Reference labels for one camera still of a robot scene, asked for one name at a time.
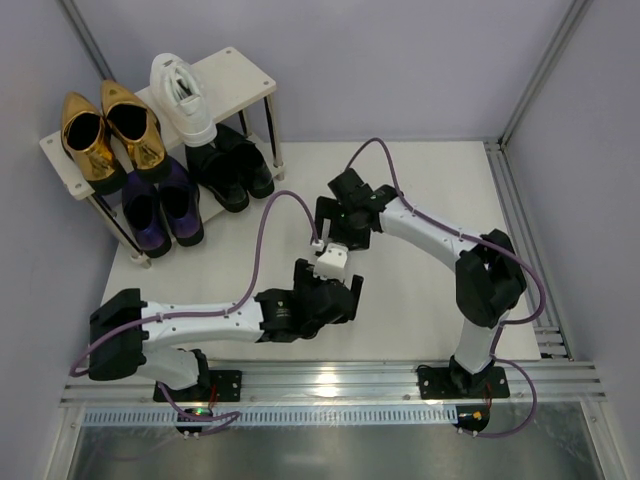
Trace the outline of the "black loafer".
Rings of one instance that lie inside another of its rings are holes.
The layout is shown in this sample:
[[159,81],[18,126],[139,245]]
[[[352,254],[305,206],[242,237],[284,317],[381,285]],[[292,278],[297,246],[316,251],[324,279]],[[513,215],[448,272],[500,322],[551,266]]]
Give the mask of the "black loafer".
[[241,185],[256,199],[269,197],[275,190],[273,176],[255,143],[224,124],[216,128],[215,147],[227,155]]
[[248,193],[227,154],[205,144],[185,146],[185,156],[193,179],[212,193],[225,210],[239,213],[249,205]]

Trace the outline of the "purple loafer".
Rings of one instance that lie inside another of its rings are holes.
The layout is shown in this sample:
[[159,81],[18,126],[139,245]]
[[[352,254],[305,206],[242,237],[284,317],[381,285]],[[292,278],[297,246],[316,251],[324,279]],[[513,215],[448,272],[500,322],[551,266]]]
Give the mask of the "purple loafer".
[[160,212],[160,197],[151,183],[132,171],[121,191],[125,220],[140,250],[149,258],[159,258],[171,249],[171,239]]
[[204,238],[199,210],[200,191],[189,172],[173,157],[169,175],[157,190],[169,230],[182,247],[192,247]]

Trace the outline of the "white sneaker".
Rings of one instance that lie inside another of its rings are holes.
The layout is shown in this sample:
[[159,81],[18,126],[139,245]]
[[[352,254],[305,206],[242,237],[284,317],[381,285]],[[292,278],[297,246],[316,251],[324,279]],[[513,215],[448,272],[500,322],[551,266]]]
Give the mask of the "white sneaker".
[[177,55],[157,55],[150,71],[151,92],[182,142],[201,147],[214,141],[216,123],[204,85],[193,66]]

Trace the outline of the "gold loafer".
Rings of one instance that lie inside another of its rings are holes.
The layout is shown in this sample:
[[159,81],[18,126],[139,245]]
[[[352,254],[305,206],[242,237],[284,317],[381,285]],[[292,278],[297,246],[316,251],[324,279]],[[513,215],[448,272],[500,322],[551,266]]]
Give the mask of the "gold loafer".
[[112,149],[111,132],[102,113],[80,93],[65,96],[61,143],[98,195],[114,194],[126,183],[126,172]]
[[137,95],[114,80],[104,80],[101,84],[101,107],[134,171],[146,182],[161,182],[170,173],[171,163],[155,113]]

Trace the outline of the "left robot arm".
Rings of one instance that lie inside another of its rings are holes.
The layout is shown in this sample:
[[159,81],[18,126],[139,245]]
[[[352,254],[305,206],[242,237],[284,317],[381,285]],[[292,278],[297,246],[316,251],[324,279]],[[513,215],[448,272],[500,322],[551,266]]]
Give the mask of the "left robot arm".
[[272,288],[242,305],[171,305],[145,301],[137,288],[120,291],[90,317],[88,376],[115,381],[139,375],[173,392],[209,387],[208,362],[196,344],[214,341],[292,343],[356,316],[363,277],[349,284],[295,263],[293,287]]

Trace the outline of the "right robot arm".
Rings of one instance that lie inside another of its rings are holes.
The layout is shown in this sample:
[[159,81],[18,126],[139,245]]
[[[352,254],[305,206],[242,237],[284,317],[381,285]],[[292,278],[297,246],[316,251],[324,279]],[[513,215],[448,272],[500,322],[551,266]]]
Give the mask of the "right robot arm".
[[328,187],[332,195],[317,198],[314,221],[341,254],[368,249],[372,233],[386,234],[429,254],[454,274],[456,305],[464,319],[460,341],[447,366],[418,368],[421,398],[508,397],[495,349],[503,322],[527,288],[508,235],[494,229],[478,242],[468,240],[461,228],[421,218],[396,188],[372,189],[352,168]]

